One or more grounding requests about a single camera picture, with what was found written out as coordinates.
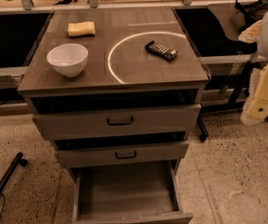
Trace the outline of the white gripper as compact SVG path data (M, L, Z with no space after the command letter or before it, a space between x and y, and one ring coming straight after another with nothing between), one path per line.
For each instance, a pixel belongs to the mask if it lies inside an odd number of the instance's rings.
M268 11L261 21L246 28L238 40L251 44L258 40L260 56L268 60ZM268 117L268 64L262 69L254 68L249 81L249 96L243 106L240 120L245 125L255 125Z

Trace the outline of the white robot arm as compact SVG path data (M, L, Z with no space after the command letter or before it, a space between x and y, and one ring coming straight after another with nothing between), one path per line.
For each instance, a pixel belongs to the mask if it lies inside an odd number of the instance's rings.
M238 39L257 43L257 52L268 60L268 11L263 18L242 32ZM268 64L261 70L253 70L249 81L249 96L243 106L240 120L245 125L254 125L268 117Z

